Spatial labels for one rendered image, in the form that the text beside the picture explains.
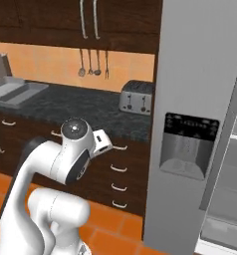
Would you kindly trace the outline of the hanging metal ladle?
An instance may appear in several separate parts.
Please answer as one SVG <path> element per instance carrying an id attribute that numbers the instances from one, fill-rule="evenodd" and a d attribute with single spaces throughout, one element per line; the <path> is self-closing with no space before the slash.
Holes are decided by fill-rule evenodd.
<path id="1" fill-rule="evenodd" d="M 83 55 L 83 49 L 80 49 L 80 56 L 81 56 L 81 67 L 79 69 L 79 76 L 80 77 L 84 77 L 85 74 L 86 74 L 86 69 L 85 69 L 85 66 L 84 66 L 84 55 Z"/>

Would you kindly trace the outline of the grey fridge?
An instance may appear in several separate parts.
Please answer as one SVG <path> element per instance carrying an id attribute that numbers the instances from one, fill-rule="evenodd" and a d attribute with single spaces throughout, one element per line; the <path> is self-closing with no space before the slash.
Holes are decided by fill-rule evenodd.
<path id="1" fill-rule="evenodd" d="M 237 77 L 237 0 L 163 0 L 143 243 L 193 255 Z"/>

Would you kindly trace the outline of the dark wood drawer front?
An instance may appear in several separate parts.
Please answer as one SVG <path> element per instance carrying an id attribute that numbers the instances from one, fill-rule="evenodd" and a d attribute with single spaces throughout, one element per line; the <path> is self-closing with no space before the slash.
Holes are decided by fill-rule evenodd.
<path id="1" fill-rule="evenodd" d="M 126 192 L 120 192 L 112 189 L 111 184 L 114 183 L 117 187 L 127 187 Z M 115 177 L 100 177 L 100 178 L 93 178 L 90 181 L 89 188 L 92 190 L 96 190 L 102 193 L 117 193 L 121 195 L 125 195 L 128 197 L 142 197 L 145 195 L 144 187 L 137 182 L 133 182 L 128 178 L 119 178 L 118 176 Z"/>
<path id="2" fill-rule="evenodd" d="M 146 141 L 131 140 L 124 137 L 111 136 L 113 145 L 126 146 L 127 150 L 110 149 L 98 157 L 98 160 L 147 160 L 149 155 L 149 143 Z"/>
<path id="3" fill-rule="evenodd" d="M 117 172 L 110 168 L 110 165 L 113 165 L 117 168 L 125 168 L 127 167 L 126 172 Z M 91 166 L 94 169 L 98 169 L 102 172 L 111 172 L 118 173 L 120 175 L 124 175 L 129 179 L 139 179 L 140 181 L 144 181 L 147 179 L 147 166 L 146 163 L 142 160 L 98 160 L 98 158 L 94 159 L 91 163 Z"/>
<path id="4" fill-rule="evenodd" d="M 137 200 L 126 200 L 125 198 L 112 198 L 108 196 L 95 196 L 95 195 L 90 195 L 86 196 L 86 199 L 92 202 L 96 202 L 98 204 L 102 204 L 108 207 L 112 207 L 114 209 L 122 210 L 131 214 L 135 214 L 138 216 L 143 216 L 144 214 L 144 203 L 141 201 Z M 114 200 L 116 203 L 119 204 L 125 204 L 127 203 L 127 208 L 125 209 L 120 209 L 117 207 L 114 207 L 112 205 L 112 200 Z"/>

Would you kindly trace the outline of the hanging metal fork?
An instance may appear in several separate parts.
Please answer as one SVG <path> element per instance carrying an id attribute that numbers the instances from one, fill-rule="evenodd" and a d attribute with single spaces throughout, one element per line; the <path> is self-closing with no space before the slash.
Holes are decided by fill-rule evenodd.
<path id="1" fill-rule="evenodd" d="M 105 56 L 106 56 L 106 74 L 105 74 L 105 79 L 108 80 L 109 76 L 110 76 L 110 72 L 109 72 L 109 51 L 108 50 L 106 50 Z"/>

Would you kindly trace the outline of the grey tupperware container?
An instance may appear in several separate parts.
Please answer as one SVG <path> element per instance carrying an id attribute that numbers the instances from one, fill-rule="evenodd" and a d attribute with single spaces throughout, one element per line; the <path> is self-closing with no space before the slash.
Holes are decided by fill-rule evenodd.
<path id="1" fill-rule="evenodd" d="M 11 93 L 12 91 L 22 87 L 24 83 L 25 81 L 20 78 L 9 76 L 0 78 L 0 97 L 3 97 L 8 93 Z"/>
<path id="2" fill-rule="evenodd" d="M 0 107 L 21 109 L 27 103 L 46 93 L 48 89 L 49 86 L 46 84 L 26 83 L 15 91 L 0 97 Z"/>

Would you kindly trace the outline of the silver toaster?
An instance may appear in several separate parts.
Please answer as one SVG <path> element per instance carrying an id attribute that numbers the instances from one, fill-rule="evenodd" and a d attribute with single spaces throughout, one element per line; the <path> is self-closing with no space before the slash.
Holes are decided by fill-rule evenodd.
<path id="1" fill-rule="evenodd" d="M 154 83 L 130 80 L 121 89 L 118 107 L 122 112 L 149 116 Z"/>

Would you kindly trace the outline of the grey open fridge door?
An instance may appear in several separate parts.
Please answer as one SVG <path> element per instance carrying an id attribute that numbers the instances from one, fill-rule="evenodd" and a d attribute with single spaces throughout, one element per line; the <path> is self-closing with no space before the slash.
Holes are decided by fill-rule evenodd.
<path id="1" fill-rule="evenodd" d="M 213 161 L 208 176 L 208 180 L 206 183 L 206 187 L 199 206 L 199 209 L 202 211 L 206 211 L 209 207 L 212 198 L 212 193 L 219 176 L 220 168 L 222 166 L 226 154 L 230 135 L 234 128 L 236 119 L 237 119 L 237 77 L 231 95 L 230 103 L 228 106 L 227 114 L 225 116 L 223 127 L 220 133 L 219 142 L 216 146 L 216 151 L 213 156 Z"/>

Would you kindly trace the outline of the dark wood upper cupboard door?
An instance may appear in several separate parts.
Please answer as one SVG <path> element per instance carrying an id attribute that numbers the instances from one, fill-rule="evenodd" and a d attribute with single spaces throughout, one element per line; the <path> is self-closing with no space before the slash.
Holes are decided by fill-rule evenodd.
<path id="1" fill-rule="evenodd" d="M 15 0 L 0 0 L 0 27 L 20 26 L 20 18 Z"/>
<path id="2" fill-rule="evenodd" d="M 21 7 L 35 39 L 61 45 L 86 40 L 82 34 L 80 0 L 22 0 Z"/>
<path id="3" fill-rule="evenodd" d="M 112 51 L 154 54 L 163 0 L 98 0 L 100 45 Z"/>

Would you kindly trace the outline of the hanging metal round spoon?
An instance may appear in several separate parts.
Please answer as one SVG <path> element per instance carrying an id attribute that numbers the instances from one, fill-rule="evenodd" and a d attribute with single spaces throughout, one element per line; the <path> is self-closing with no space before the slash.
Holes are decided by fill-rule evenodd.
<path id="1" fill-rule="evenodd" d="M 97 50 L 97 65 L 98 67 L 95 69 L 94 74 L 99 76 L 102 73 L 100 64 L 100 50 Z"/>

